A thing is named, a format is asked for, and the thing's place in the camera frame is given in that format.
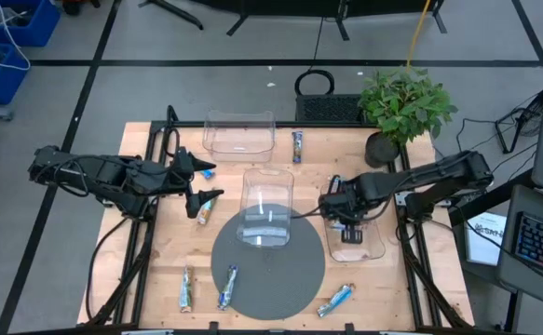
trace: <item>black plant pot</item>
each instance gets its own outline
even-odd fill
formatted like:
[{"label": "black plant pot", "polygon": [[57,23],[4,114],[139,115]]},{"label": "black plant pot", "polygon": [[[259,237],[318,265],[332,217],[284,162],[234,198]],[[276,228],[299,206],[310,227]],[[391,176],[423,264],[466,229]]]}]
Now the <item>black plant pot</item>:
[{"label": "black plant pot", "polygon": [[372,168],[384,167],[399,154],[400,148],[381,132],[374,133],[366,140],[364,161]]}]

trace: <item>tripod leg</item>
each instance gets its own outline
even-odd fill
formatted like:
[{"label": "tripod leg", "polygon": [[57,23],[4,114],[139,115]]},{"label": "tripod leg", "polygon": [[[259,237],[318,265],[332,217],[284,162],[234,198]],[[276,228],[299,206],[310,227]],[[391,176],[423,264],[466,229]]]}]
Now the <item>tripod leg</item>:
[{"label": "tripod leg", "polygon": [[196,25],[199,30],[204,29],[203,24],[196,17],[192,16],[190,13],[188,13],[186,11],[183,11],[183,10],[179,9],[178,7],[176,7],[174,5],[171,5],[171,4],[167,3],[164,0],[149,0],[149,2],[151,2],[151,3],[155,4],[155,5],[158,5],[159,7],[162,7],[164,9],[166,9],[167,11],[179,16],[183,20],[186,20],[186,21]]},{"label": "tripod leg", "polygon": [[236,23],[234,23],[234,25],[232,26],[232,28],[230,28],[230,30],[228,30],[227,33],[225,33],[225,34],[227,34],[228,36],[233,35],[233,34],[236,32],[236,30],[237,30],[238,28],[240,28],[240,26],[242,25],[242,23],[244,23],[244,21],[245,21],[248,17],[249,17],[248,15],[240,15],[240,19],[239,19]]}]

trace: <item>green leaves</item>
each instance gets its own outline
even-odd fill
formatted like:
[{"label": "green leaves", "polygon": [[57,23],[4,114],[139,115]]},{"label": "green leaves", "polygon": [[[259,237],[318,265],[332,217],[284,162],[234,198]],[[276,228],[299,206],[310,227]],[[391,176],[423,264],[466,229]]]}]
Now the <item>green leaves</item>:
[{"label": "green leaves", "polygon": [[418,105],[418,107],[426,107],[430,104],[430,102],[434,99],[432,96],[424,96],[420,99],[418,99],[415,104]]},{"label": "green leaves", "polygon": [[430,131],[435,138],[443,123],[451,122],[457,108],[442,84],[433,85],[428,71],[413,69],[376,72],[366,79],[359,107],[397,144],[412,141]]},{"label": "green leaves", "polygon": [[457,113],[459,110],[457,109],[457,107],[449,105],[445,107],[445,111],[447,111],[447,113]]},{"label": "green leaves", "polygon": [[398,121],[395,119],[395,116],[389,117],[385,122],[383,122],[383,131],[389,132],[395,130],[399,127]]},{"label": "green leaves", "polygon": [[435,125],[432,127],[432,137],[435,139],[441,134],[441,126]]},{"label": "green leaves", "polygon": [[417,109],[416,110],[416,118],[420,122],[426,122],[428,120],[428,113],[427,111],[423,109]]},{"label": "green leaves", "polygon": [[391,106],[391,111],[393,111],[393,113],[398,112],[398,110],[400,109],[400,104],[398,103],[397,98],[391,100],[390,106]]}]

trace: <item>black clamp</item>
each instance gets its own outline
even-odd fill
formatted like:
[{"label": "black clamp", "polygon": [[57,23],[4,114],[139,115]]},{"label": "black clamp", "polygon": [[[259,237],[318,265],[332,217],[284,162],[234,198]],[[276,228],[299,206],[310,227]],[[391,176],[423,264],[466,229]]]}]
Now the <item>black clamp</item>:
[{"label": "black clamp", "polygon": [[445,171],[445,169],[443,167],[442,161],[435,162],[435,166],[436,166],[436,168],[439,169],[439,175],[444,177],[447,174],[447,171]]},{"label": "black clamp", "polygon": [[209,332],[208,335],[219,335],[219,322],[211,321],[209,323]]},{"label": "black clamp", "polygon": [[346,335],[355,335],[356,330],[354,330],[354,324],[348,323],[346,324]]},{"label": "black clamp", "polygon": [[410,180],[412,180],[412,182],[416,182],[416,181],[417,181],[417,177],[416,177],[416,174],[415,174],[415,173],[410,172]]}]

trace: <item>white paper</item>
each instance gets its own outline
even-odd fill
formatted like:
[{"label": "white paper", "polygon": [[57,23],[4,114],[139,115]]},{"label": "white paper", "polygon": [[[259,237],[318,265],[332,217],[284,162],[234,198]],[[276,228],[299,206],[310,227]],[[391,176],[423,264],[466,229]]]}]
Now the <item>white paper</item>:
[{"label": "white paper", "polygon": [[[495,241],[499,246],[503,243],[503,233],[505,232],[507,217],[483,213],[468,221],[474,229]],[[468,247],[468,261],[492,266],[498,264],[500,249],[474,233],[467,225],[466,244]]]}]

